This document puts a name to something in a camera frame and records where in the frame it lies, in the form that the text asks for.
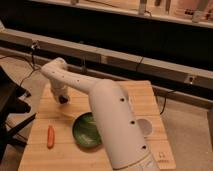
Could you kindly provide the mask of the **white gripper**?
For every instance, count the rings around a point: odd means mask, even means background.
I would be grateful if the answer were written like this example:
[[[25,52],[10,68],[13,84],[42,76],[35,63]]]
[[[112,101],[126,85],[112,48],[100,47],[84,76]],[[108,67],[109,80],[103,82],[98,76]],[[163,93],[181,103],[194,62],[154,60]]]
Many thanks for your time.
[[[68,87],[58,81],[51,81],[51,92],[53,94],[55,101],[58,103],[60,103],[59,102],[60,96],[67,98],[68,102],[70,100],[69,95],[68,95]]]

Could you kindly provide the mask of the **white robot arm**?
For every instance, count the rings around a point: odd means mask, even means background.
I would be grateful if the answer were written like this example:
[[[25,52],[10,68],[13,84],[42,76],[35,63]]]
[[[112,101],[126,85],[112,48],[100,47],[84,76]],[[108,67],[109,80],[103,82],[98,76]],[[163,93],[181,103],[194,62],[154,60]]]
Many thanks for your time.
[[[54,97],[67,96],[67,87],[88,95],[89,105],[113,171],[160,171],[129,103],[128,92],[111,79],[67,70],[56,58],[43,65]]]

